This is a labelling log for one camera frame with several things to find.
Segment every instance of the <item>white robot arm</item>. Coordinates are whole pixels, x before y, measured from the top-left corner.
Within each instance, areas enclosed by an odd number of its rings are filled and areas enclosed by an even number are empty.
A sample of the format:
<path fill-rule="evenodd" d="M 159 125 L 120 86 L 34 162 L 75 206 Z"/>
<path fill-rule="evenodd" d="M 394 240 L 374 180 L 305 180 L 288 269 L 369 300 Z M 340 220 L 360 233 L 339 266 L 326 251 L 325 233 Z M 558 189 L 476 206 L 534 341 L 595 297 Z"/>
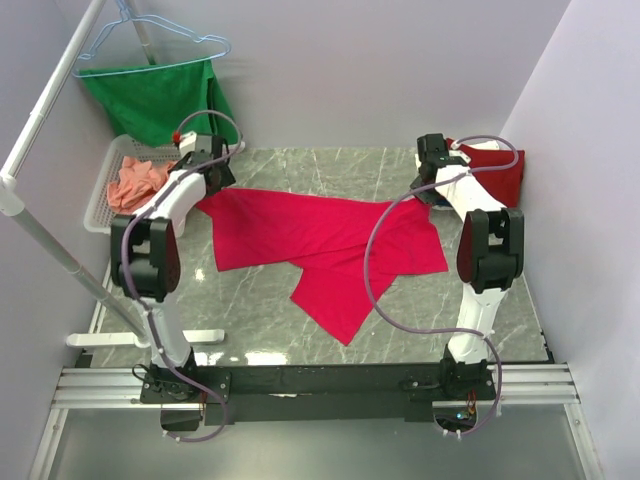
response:
<path fill-rule="evenodd" d="M 469 160 L 459 151 L 450 151 L 442 135 L 421 137 L 417 154 L 420 177 L 412 187 L 469 173 Z M 421 199 L 433 203 L 443 197 L 465 224 L 457 258 L 463 287 L 456 326 L 489 336 L 500 302 L 513 279 L 522 273 L 522 213 L 498 202 L 471 174 L 436 187 L 436 191 L 441 197 L 428 194 Z M 478 364 L 489 358 L 486 343 L 477 335 L 455 333 L 447 348 L 456 363 Z"/>
<path fill-rule="evenodd" d="M 173 294 L 180 279 L 180 260 L 175 239 L 184 233 L 186 215 L 194 205 L 206 196 L 235 183 L 227 163 L 208 167 L 182 180 L 179 178 L 186 169 L 222 156 L 223 145 L 224 139 L 215 135 L 196 135 L 193 132 L 182 135 L 177 145 L 182 160 L 169 173 L 167 183 L 133 215 L 117 215 L 111 225 L 112 280 L 124 289 L 125 295 L 129 296 L 120 262 L 123 233 L 134 217 L 141 215 L 150 205 L 159 203 L 158 207 L 139 225 L 136 225 L 132 232 L 129 257 L 136 288 L 144 302 L 153 309 L 154 323 L 162 339 L 164 353 L 177 367 L 185 367 L 189 362 L 192 357 L 192 348 L 184 336 Z M 178 185 L 162 202 L 158 202 L 172 183 L 178 183 Z M 139 302 L 134 304 L 143 318 L 147 337 L 152 338 L 147 315 L 142 305 Z M 209 332 L 211 335 L 207 343 L 218 343 L 224 338 L 222 330 Z M 151 361 L 160 368 L 166 366 L 153 342 L 151 342 Z"/>

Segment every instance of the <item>white wall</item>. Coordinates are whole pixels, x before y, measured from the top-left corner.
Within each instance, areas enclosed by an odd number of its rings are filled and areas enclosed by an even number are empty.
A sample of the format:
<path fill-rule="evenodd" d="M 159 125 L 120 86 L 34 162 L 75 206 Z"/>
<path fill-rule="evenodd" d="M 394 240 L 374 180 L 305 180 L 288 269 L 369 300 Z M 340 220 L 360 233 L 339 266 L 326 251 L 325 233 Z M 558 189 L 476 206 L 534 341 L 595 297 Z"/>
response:
<path fill-rule="evenodd" d="M 86 4 L 57 2 L 69 18 Z M 406 146 L 429 131 L 499 132 L 569 0 L 136 3 L 232 41 L 216 72 L 247 140 L 270 147 Z M 212 52 L 149 32 L 165 62 Z"/>
<path fill-rule="evenodd" d="M 0 17 L 0 162 L 53 71 L 71 28 L 51 0 L 5 0 Z M 102 114 L 67 82 L 18 176 L 18 194 L 63 245 L 102 278 L 106 237 L 82 215 L 110 132 Z M 10 219 L 0 216 L 0 477 L 25 478 L 60 369 L 77 352 L 69 333 L 86 331 L 94 303 Z"/>
<path fill-rule="evenodd" d="M 573 0 L 503 134 L 527 150 L 527 279 L 607 478 L 638 478 L 640 3 Z"/>

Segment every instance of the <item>green towel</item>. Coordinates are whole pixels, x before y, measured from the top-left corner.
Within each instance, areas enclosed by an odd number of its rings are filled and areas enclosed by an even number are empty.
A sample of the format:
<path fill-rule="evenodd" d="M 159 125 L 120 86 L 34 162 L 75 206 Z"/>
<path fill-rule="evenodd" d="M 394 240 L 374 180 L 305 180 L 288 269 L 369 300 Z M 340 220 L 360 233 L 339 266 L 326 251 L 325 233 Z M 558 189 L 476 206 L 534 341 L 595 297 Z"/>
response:
<path fill-rule="evenodd" d="M 109 116 L 116 135 L 127 133 L 140 143 L 157 147 L 171 143 L 171 134 L 189 114 L 214 109 L 233 115 L 210 60 L 161 70 L 130 67 L 83 70 L 80 73 L 107 73 L 139 70 L 140 72 L 82 80 Z M 200 115 L 185 125 L 183 132 L 223 136 L 227 142 L 237 142 L 232 125 L 217 116 Z"/>

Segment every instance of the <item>blue wire hanger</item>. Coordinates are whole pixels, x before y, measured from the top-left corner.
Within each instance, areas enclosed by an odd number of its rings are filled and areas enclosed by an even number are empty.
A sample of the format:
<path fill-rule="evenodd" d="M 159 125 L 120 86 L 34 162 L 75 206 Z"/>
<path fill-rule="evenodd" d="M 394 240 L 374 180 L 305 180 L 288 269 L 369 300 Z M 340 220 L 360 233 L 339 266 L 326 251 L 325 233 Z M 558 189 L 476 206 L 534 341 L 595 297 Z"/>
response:
<path fill-rule="evenodd" d="M 118 7 L 120 9 L 120 20 L 116 22 L 107 23 L 100 33 L 96 37 L 96 39 L 89 47 L 89 50 L 86 53 L 82 53 L 78 55 L 78 60 L 91 60 L 98 53 L 98 49 L 105 42 L 105 40 L 109 37 L 114 28 L 118 25 L 122 25 L 127 22 L 145 22 L 151 23 L 153 25 L 157 25 L 158 27 L 164 28 L 165 30 L 169 30 L 170 32 L 177 33 L 178 35 L 185 36 L 190 38 L 193 43 L 202 43 L 202 42 L 216 42 L 221 44 L 224 47 L 224 51 L 220 53 L 216 53 L 211 55 L 208 58 L 196 58 L 194 60 L 188 60 L 186 62 L 174 63 L 170 65 L 158 65 L 153 67 L 144 67 L 137 70 L 126 70 L 122 72 L 104 72 L 104 73 L 86 73 L 80 74 L 78 72 L 72 72 L 72 75 L 76 78 L 87 78 L 87 77 L 107 77 L 113 75 L 126 75 L 128 73 L 135 72 L 151 72 L 153 70 L 163 70 L 166 68 L 179 67 L 181 65 L 189 65 L 191 63 L 201 62 L 203 60 L 213 60 L 214 58 L 224 57 L 231 51 L 231 42 L 224 37 L 220 37 L 218 35 L 205 35 L 204 37 L 199 36 L 193 30 L 183 27 L 182 25 L 178 25 L 166 18 L 160 17 L 158 15 L 137 15 L 131 11 L 131 9 L 126 5 L 124 0 L 116 0 Z"/>

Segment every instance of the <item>marble floor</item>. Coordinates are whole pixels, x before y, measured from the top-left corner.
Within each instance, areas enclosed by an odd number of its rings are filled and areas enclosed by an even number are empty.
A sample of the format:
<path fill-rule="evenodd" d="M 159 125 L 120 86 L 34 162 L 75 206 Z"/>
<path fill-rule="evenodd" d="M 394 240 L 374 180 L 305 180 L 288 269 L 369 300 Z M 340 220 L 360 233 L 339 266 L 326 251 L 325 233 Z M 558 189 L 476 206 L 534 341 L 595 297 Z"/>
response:
<path fill-rule="evenodd" d="M 341 148 L 247 150 L 231 164 L 246 187 L 366 201 L 405 192 L 416 175 L 414 149 Z M 462 224 L 452 211 L 432 211 L 450 271 L 398 277 L 381 305 L 395 319 L 429 328 L 456 325 L 462 285 L 455 254 Z M 196 347 L 200 364 L 331 364 L 430 362 L 442 357 L 446 335 L 404 333 L 369 315 L 344 347 L 289 300 L 300 270 L 290 264 L 218 273 L 212 253 L 211 220 L 192 211 L 178 240 L 182 280 L 176 292 L 186 329 L 222 328 L 224 343 Z M 122 298 L 121 292 L 114 292 Z M 123 298 L 132 310 L 130 302 Z M 544 361 L 547 353 L 531 298 L 522 278 L 503 301 L 493 340 L 504 361 Z M 123 331 L 106 312 L 103 332 Z M 92 366 L 123 367 L 147 362 L 136 348 L 98 349 Z"/>

